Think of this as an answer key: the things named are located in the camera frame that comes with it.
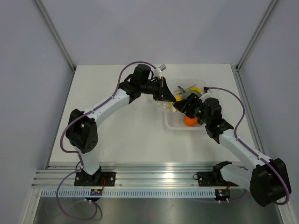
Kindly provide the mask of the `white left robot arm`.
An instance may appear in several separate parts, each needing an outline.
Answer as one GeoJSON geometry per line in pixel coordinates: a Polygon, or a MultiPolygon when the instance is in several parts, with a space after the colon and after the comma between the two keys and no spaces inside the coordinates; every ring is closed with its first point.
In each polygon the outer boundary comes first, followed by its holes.
{"type": "Polygon", "coordinates": [[[63,132],[81,163],[76,180],[81,186],[97,185],[103,180],[102,170],[95,154],[99,141],[99,126],[113,113],[132,103],[142,94],[151,95],[157,102],[175,102],[176,99],[167,86],[161,73],[166,66],[153,66],[146,62],[135,62],[133,73],[123,81],[118,80],[114,92],[103,101],[85,111],[75,109],[71,112],[68,126],[63,132]]]}

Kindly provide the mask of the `clear zip top bag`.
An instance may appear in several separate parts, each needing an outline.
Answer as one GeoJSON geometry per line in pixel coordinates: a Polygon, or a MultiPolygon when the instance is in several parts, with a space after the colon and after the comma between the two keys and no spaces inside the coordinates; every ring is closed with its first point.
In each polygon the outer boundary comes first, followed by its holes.
{"type": "Polygon", "coordinates": [[[175,113],[177,109],[173,106],[173,102],[156,101],[152,96],[148,97],[148,101],[163,112],[175,113]]]}

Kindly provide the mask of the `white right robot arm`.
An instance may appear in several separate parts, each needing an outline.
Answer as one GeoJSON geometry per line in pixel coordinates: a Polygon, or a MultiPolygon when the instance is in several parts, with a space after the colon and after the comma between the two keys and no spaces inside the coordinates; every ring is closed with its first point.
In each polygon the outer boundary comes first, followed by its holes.
{"type": "Polygon", "coordinates": [[[217,144],[228,149],[243,164],[240,168],[229,161],[213,166],[211,178],[214,183],[233,183],[250,192],[260,206],[271,203],[285,205],[292,192],[286,164],[279,158],[271,159],[248,146],[232,126],[222,117],[218,99],[202,100],[196,94],[175,102],[173,106],[189,118],[197,118],[205,124],[207,135],[217,144]]]}

